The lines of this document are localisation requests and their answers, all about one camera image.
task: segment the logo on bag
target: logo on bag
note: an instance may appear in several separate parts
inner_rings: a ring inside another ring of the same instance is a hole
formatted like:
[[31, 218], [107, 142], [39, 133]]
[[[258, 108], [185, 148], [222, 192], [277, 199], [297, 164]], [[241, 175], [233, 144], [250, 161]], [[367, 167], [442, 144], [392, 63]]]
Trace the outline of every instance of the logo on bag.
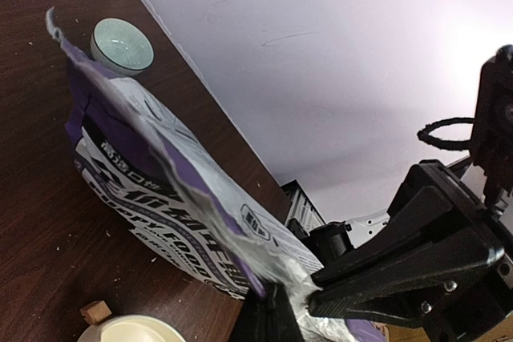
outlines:
[[265, 230], [258, 217], [248, 205], [245, 204], [240, 210], [242, 211], [242, 218], [256, 235], [260, 236], [262, 239], [271, 240], [271, 234], [269, 231]]

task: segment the wood grain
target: wood grain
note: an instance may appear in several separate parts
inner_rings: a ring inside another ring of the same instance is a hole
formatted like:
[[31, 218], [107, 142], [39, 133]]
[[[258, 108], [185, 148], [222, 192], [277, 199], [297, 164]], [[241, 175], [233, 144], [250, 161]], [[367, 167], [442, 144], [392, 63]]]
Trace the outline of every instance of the wood grain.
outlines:
[[186, 340], [224, 341], [240, 304], [200, 284], [126, 230], [71, 161], [65, 58], [45, 30], [56, 24], [87, 49], [94, 25], [123, 18], [151, 40], [156, 60], [138, 80], [198, 136], [212, 157], [279, 219], [289, 201], [139, 0], [0, 0], [0, 340], [73, 341], [79, 309], [106, 300], [143, 313]]

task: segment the light green bowl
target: light green bowl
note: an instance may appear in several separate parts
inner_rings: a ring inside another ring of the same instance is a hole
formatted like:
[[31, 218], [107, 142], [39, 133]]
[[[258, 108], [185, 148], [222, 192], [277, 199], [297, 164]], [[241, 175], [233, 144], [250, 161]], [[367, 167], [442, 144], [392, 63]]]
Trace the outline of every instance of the light green bowl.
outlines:
[[136, 27], [121, 19], [98, 22], [91, 36], [93, 58], [121, 75], [133, 76], [153, 62], [150, 41]]

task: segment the wooden block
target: wooden block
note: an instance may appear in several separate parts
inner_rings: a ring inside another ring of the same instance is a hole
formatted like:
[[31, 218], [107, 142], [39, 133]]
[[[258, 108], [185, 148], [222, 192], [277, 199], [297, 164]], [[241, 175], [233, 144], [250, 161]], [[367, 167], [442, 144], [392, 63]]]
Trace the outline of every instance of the wooden block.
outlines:
[[111, 309], [102, 300], [97, 300], [80, 309], [80, 314], [88, 324], [101, 324], [112, 315]]

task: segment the bowl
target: bowl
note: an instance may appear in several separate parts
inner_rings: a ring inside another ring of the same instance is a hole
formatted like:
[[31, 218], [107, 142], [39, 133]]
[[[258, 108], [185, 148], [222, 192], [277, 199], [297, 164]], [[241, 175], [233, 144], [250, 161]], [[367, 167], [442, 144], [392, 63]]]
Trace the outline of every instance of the bowl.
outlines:
[[78, 342], [185, 342], [171, 326], [151, 316], [118, 316], [90, 326]]
[[121, 75], [133, 76], [153, 62], [150, 41], [136, 27], [121, 19], [106, 18], [91, 36], [93, 59]]

